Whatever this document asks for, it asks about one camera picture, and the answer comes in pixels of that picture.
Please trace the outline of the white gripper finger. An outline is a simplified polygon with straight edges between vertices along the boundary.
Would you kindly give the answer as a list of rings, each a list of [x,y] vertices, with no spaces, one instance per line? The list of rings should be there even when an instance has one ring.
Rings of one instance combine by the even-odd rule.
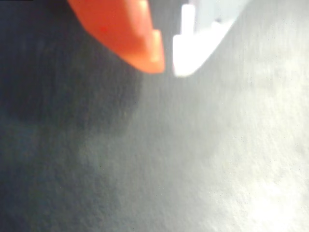
[[[248,0],[189,0],[182,5],[180,34],[172,40],[174,75],[188,77],[195,73],[248,4]]]

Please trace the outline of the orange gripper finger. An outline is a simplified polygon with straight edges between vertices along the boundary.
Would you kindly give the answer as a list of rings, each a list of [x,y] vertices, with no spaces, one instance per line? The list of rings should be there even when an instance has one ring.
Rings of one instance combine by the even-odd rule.
[[[84,29],[119,58],[145,73],[162,73],[161,31],[154,29],[146,0],[70,0]]]

